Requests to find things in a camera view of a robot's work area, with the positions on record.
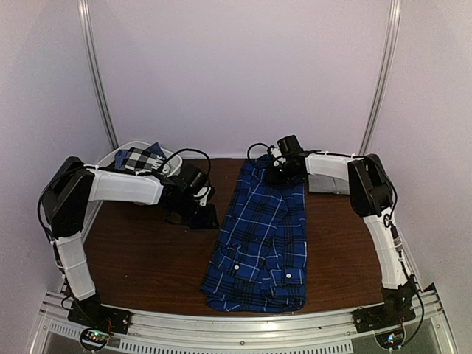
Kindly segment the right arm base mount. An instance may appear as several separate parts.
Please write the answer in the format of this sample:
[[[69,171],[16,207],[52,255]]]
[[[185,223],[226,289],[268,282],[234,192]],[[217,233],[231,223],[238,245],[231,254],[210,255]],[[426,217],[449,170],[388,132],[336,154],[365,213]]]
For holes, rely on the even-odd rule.
[[[410,283],[396,289],[381,289],[383,302],[372,307],[359,307],[352,312],[357,333],[378,331],[377,343],[385,350],[399,350],[406,341],[405,322],[414,320],[412,307],[417,294]]]

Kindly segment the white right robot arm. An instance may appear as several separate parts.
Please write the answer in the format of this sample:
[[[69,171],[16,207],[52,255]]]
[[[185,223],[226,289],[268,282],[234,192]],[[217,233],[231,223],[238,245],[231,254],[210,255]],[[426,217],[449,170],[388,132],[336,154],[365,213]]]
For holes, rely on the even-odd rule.
[[[378,319],[383,325],[394,325],[411,307],[417,290],[395,225],[398,194],[379,157],[300,149],[283,152],[279,147],[269,147],[268,154],[271,181],[308,174],[344,183],[354,213],[368,228],[381,266],[384,304],[378,309]]]

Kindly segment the blue plaid long sleeve shirt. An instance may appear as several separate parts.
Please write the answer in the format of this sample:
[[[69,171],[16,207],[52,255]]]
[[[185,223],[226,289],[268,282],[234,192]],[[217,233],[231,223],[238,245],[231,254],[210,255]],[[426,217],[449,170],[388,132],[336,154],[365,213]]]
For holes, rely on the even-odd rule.
[[[245,160],[201,284],[220,312],[284,313],[306,303],[305,186],[266,180],[270,158]]]

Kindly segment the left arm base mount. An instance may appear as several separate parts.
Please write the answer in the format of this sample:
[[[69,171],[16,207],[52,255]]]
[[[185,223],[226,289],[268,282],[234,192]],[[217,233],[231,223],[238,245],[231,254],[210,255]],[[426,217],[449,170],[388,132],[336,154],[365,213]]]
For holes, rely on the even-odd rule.
[[[104,349],[115,334],[127,334],[132,313],[129,310],[113,308],[102,304],[99,294],[88,299],[72,299],[67,319],[83,325],[79,343],[86,352],[96,353]]]

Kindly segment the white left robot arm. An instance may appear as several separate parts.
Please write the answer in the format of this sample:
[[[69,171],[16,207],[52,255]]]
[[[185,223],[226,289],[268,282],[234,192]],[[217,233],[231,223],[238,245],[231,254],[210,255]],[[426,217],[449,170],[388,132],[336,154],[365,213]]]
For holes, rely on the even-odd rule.
[[[118,201],[160,205],[181,217],[191,229],[217,229],[215,194],[208,170],[183,165],[165,176],[148,171],[113,171],[83,163],[70,156],[60,166],[38,199],[38,221],[52,244],[58,269],[65,278],[77,306],[77,315],[89,327],[99,327],[106,312],[92,299],[97,289],[91,277],[82,232],[91,202]]]

